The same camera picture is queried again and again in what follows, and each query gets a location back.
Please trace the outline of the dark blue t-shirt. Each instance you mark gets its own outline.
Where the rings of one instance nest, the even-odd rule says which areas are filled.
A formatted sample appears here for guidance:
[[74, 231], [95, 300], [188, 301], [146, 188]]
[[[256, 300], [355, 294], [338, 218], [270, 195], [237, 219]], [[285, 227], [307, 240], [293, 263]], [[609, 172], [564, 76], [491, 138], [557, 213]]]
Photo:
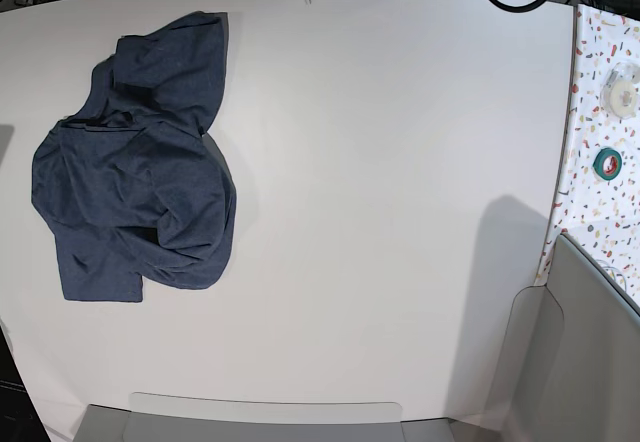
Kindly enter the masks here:
[[145, 280], [204, 290], [222, 276], [237, 195], [206, 134], [228, 39], [223, 12], [120, 38], [82, 108], [35, 151], [31, 200], [54, 235], [67, 300], [139, 303]]

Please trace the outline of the green tape roll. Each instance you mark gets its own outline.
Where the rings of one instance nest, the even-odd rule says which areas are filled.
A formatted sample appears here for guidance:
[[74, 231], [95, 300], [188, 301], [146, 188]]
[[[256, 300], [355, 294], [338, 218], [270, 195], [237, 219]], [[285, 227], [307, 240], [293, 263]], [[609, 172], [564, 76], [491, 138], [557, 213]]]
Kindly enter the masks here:
[[614, 180], [622, 168], [621, 154], [611, 147], [602, 148], [596, 155], [592, 167], [600, 179]]

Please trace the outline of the terrazzo patterned table cover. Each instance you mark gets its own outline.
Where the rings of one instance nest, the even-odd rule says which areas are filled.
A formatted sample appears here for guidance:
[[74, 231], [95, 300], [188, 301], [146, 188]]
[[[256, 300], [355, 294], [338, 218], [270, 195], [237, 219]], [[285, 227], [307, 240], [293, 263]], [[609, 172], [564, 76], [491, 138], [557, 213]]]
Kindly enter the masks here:
[[[576, 10], [569, 111], [560, 172], [537, 278], [545, 281], [556, 239], [569, 234], [633, 300], [639, 299], [639, 106], [633, 118], [607, 113], [601, 91], [618, 63], [639, 66], [639, 23], [581, 5]], [[605, 147], [622, 157], [619, 175], [593, 170]]]

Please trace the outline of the grey chair right side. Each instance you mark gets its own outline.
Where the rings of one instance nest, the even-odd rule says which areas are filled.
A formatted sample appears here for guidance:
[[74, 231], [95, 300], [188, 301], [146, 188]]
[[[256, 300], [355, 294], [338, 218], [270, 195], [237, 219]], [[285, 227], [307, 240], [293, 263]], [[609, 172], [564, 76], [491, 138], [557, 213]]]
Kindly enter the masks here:
[[504, 441], [639, 438], [639, 308], [569, 236], [514, 300], [485, 415]]

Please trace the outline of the grey chair bottom edge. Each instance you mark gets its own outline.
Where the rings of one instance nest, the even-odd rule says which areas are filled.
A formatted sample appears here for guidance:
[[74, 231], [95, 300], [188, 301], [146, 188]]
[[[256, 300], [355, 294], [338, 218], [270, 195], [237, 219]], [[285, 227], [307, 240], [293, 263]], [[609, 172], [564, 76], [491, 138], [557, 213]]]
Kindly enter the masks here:
[[136, 392], [90, 405], [76, 441], [452, 441], [446, 419], [404, 421], [392, 402], [274, 403]]

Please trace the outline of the clear tape dispenser roll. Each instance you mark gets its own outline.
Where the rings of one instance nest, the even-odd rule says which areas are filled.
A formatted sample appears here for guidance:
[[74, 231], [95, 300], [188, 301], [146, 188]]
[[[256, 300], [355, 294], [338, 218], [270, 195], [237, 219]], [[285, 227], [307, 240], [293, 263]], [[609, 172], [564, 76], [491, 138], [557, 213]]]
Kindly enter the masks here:
[[636, 115], [639, 106], [639, 66], [622, 62], [616, 64], [605, 78], [601, 102], [605, 111], [626, 120]]

